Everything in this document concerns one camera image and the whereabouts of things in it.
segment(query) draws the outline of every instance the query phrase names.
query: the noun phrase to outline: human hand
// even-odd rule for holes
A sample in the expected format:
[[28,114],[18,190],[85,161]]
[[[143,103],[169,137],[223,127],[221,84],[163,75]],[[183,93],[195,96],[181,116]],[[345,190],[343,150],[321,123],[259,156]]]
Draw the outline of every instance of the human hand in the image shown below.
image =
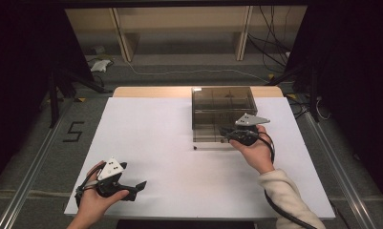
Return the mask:
[[[102,163],[104,163],[104,161],[100,161],[90,172]],[[96,180],[96,175],[97,172],[93,173],[88,181]],[[89,228],[104,216],[111,205],[125,198],[128,194],[129,191],[122,190],[108,198],[104,198],[98,194],[95,188],[86,189],[81,198],[77,215],[75,215],[68,228]]]
[[[256,126],[259,133],[266,133],[266,128],[261,125]],[[267,135],[259,134],[263,140],[271,143],[271,140]],[[274,166],[271,162],[271,152],[264,142],[260,139],[256,140],[252,145],[245,146],[236,140],[229,140],[229,143],[245,157],[247,163],[256,169],[260,174],[264,174],[274,170]]]

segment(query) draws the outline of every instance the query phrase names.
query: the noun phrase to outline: transparent plastic box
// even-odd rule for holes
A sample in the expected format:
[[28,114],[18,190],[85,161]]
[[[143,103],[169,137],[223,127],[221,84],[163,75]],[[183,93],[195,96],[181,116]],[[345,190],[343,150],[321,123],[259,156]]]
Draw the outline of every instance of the transparent plastic box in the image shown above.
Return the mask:
[[249,87],[202,87],[192,89],[192,129],[194,142],[227,142],[220,128],[234,127],[244,114],[256,115]]

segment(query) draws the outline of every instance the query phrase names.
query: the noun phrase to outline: white sleeve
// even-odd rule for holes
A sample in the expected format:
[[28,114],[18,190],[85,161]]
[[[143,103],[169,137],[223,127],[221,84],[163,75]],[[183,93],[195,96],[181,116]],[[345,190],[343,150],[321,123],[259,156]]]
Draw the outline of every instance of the white sleeve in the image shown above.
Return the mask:
[[[266,192],[272,201],[285,212],[290,213],[317,229],[325,228],[322,221],[310,211],[301,199],[295,183],[283,170],[274,170],[259,175],[259,184],[266,189]],[[277,214],[276,225],[277,229],[302,228],[279,214]]]

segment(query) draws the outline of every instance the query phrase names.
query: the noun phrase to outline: white paper sheet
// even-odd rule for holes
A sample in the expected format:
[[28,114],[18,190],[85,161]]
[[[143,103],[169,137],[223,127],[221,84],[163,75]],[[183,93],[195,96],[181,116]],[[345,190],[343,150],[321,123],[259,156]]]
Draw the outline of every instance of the white paper sheet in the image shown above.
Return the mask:
[[[328,198],[284,98],[255,98],[275,143],[275,167],[296,182],[309,208],[332,219]],[[258,173],[238,151],[194,151],[190,98],[110,98],[65,210],[75,215],[74,190],[99,161],[128,162],[120,183],[147,180],[134,202],[120,201],[106,217],[120,219],[274,218]]]

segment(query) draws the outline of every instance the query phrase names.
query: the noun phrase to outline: gray floor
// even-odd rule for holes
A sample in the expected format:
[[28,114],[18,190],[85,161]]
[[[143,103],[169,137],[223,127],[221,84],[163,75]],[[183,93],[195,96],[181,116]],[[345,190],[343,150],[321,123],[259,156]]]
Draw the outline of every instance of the gray floor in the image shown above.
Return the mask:
[[[247,46],[245,60],[238,62],[235,61],[233,50],[228,43],[225,43],[227,48],[220,52],[215,52],[215,49],[223,45],[212,47],[208,42],[205,44],[206,49],[202,49],[204,52],[196,52],[195,47],[190,45],[194,50],[191,53],[187,53],[183,48],[164,47],[164,44],[160,46],[145,44],[144,47],[139,46],[138,54],[132,62],[133,69],[119,56],[114,56],[115,64],[107,69],[107,73],[95,73],[102,79],[105,88],[152,85],[263,85],[268,80],[268,75],[273,73],[265,67],[262,56],[251,46]],[[272,69],[281,70],[269,59],[266,59],[265,63]],[[99,84],[101,82],[98,77],[96,82]],[[54,133],[54,141],[47,156],[39,167],[39,173],[32,180],[27,198],[24,199],[20,211],[15,214],[16,219],[12,222],[12,228],[64,228],[72,220],[63,215],[63,209],[74,189],[75,180],[91,145],[106,101],[111,96],[111,94],[95,93],[79,84],[75,86],[76,97],[86,99],[84,102],[73,102],[71,99],[60,102],[60,107],[64,111],[63,118]],[[280,87],[284,93],[292,92],[290,83],[283,83]],[[297,108],[291,106],[291,109],[295,111]],[[42,112],[37,115],[25,144],[11,159],[0,177],[0,218],[40,152],[50,131],[50,116],[50,105],[44,98]],[[309,113],[303,114],[297,119],[297,124],[326,193],[350,227],[361,228],[355,211],[352,210],[344,190],[330,167],[327,152],[313,132],[310,119]],[[74,126],[82,132],[82,135],[77,142],[66,142],[76,137],[68,134],[72,122],[82,122]],[[352,156],[350,144],[341,135],[332,117],[328,120],[321,119],[319,126],[326,134],[356,192],[369,210],[375,228],[383,228],[383,196],[370,175],[361,161]],[[115,228],[116,224],[116,219],[103,219],[94,228]],[[325,224],[328,228],[346,228],[341,217],[326,220]],[[258,222],[259,228],[274,228],[274,225],[274,220]]]

